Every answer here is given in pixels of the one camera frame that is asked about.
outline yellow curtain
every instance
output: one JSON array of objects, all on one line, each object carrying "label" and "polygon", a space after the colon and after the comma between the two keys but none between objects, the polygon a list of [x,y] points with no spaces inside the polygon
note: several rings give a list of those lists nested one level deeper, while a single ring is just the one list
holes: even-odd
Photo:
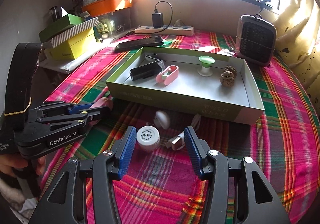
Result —
[{"label": "yellow curtain", "polygon": [[320,115],[320,10],[314,0],[287,2],[273,22],[276,51],[298,77]]}]

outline white power strip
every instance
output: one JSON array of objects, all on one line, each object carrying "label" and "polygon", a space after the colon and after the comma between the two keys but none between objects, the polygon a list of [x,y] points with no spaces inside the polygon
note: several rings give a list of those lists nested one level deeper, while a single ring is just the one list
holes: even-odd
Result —
[{"label": "white power strip", "polygon": [[154,28],[153,26],[140,26],[134,30],[134,33],[135,34],[137,33],[169,34],[169,35],[182,35],[182,36],[193,35],[193,27],[191,26],[174,27],[170,25],[168,29],[165,29],[164,31],[159,32],[166,27],[167,25],[164,25],[163,27],[160,27],[160,28]]}]

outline silver screw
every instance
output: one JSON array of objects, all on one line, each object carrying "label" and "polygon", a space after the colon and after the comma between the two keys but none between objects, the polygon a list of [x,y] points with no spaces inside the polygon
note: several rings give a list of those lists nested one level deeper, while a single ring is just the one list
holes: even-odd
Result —
[{"label": "silver screw", "polygon": [[71,157],[68,162],[69,163],[75,163],[77,161],[77,158],[76,157]]},{"label": "silver screw", "polygon": [[250,156],[246,156],[246,157],[244,158],[244,161],[245,161],[246,163],[252,163],[252,162],[253,162],[253,159],[252,159]]},{"label": "silver screw", "polygon": [[213,149],[212,149],[212,150],[209,151],[209,154],[212,155],[212,156],[216,156],[216,155],[218,155],[219,153],[218,153],[217,150],[213,150]]},{"label": "silver screw", "polygon": [[105,150],[102,152],[105,156],[110,156],[112,155],[112,151],[111,150]]}]

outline black heater grille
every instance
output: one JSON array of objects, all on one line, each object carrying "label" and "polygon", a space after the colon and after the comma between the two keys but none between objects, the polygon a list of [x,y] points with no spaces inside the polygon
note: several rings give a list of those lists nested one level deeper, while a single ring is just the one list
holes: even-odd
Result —
[{"label": "black heater grille", "polygon": [[273,51],[274,34],[268,28],[258,24],[243,24],[240,53],[262,63],[268,62]]}]

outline orange storage box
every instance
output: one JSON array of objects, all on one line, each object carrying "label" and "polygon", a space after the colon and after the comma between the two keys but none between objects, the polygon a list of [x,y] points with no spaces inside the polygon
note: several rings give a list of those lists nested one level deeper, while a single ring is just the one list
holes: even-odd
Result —
[{"label": "orange storage box", "polygon": [[99,0],[82,7],[83,12],[89,12],[91,17],[97,17],[132,6],[132,0]]}]

